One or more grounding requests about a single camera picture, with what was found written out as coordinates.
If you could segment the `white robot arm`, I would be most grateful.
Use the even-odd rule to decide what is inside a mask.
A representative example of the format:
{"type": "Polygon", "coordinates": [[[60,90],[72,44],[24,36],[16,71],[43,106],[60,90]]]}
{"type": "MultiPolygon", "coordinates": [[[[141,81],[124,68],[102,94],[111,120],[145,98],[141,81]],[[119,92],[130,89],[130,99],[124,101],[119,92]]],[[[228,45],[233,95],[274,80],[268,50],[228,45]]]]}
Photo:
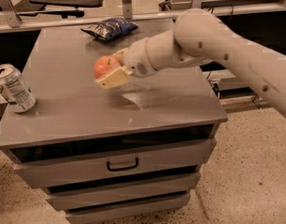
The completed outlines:
{"type": "Polygon", "coordinates": [[[236,34],[200,8],[181,13],[166,32],[100,57],[93,73],[100,88],[112,89],[131,77],[200,66],[204,60],[221,64],[286,118],[286,55],[236,34]]]}

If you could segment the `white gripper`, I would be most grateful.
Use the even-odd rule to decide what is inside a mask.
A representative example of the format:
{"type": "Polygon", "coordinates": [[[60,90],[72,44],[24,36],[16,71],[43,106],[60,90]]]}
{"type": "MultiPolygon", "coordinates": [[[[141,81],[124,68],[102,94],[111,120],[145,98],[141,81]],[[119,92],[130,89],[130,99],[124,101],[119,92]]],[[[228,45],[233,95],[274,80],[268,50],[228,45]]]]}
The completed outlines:
{"type": "Polygon", "coordinates": [[[156,70],[150,64],[147,53],[148,39],[143,38],[133,43],[128,49],[120,49],[112,54],[120,65],[95,80],[102,89],[112,89],[128,83],[130,76],[150,77],[156,70]]]}

